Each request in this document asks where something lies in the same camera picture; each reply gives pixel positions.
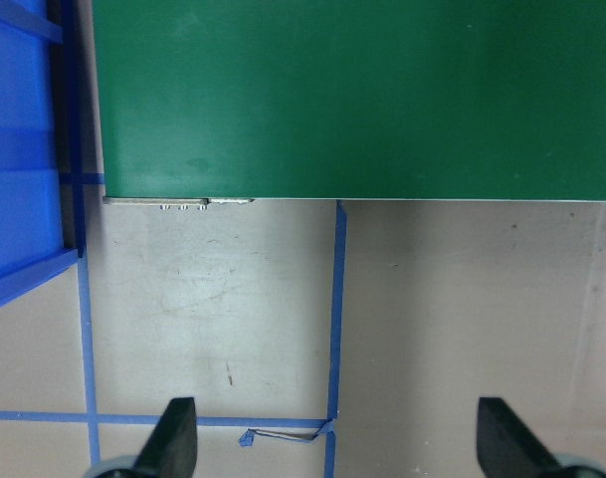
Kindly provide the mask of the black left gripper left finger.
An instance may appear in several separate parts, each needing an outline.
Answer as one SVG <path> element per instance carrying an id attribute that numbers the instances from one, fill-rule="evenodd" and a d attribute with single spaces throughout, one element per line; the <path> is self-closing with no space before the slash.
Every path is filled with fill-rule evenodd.
<path id="1" fill-rule="evenodd" d="M 172 398 L 139 452 L 136 477 L 192 477 L 198 456 L 193 397 Z"/>

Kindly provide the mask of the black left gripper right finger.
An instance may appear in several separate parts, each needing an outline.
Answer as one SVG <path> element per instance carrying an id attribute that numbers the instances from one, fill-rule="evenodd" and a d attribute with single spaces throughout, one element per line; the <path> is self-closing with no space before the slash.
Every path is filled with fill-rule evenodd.
<path id="1" fill-rule="evenodd" d="M 559 462 L 500 397 L 481 397 L 476 452 L 486 477 L 541 477 Z"/>

